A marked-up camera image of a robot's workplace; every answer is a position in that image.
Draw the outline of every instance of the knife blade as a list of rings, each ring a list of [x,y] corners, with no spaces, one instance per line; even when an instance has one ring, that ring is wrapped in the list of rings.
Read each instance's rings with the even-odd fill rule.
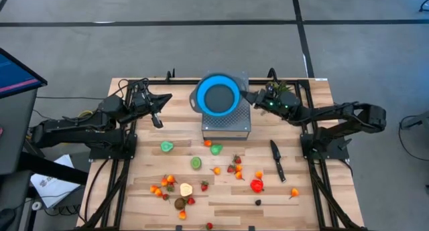
[[[277,166],[277,172],[279,173],[280,180],[286,182],[286,177],[284,176],[282,164],[280,164],[280,159],[282,156],[280,155],[279,149],[273,140],[269,140],[269,144],[271,145],[271,151],[273,152],[273,158],[275,161],[275,165]]]

